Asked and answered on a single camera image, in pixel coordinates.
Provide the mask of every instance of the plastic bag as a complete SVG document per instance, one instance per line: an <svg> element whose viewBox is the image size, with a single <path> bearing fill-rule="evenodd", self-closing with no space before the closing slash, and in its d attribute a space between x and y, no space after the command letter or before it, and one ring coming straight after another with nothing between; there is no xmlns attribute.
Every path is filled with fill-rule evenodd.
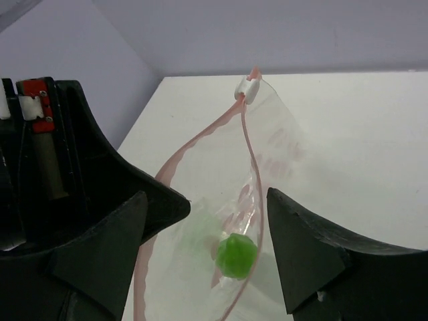
<svg viewBox="0 0 428 321"><path fill-rule="evenodd" d="M257 269L262 249L273 253L265 237L265 196L269 186L286 181L302 157L302 136L257 68L247 79L260 80L255 100L247 105L241 95L156 176L190 200L191 213L140 248L136 321L224 320ZM243 280L223 276L215 264L219 243L232 233L257 245L257 258Z"/></svg>

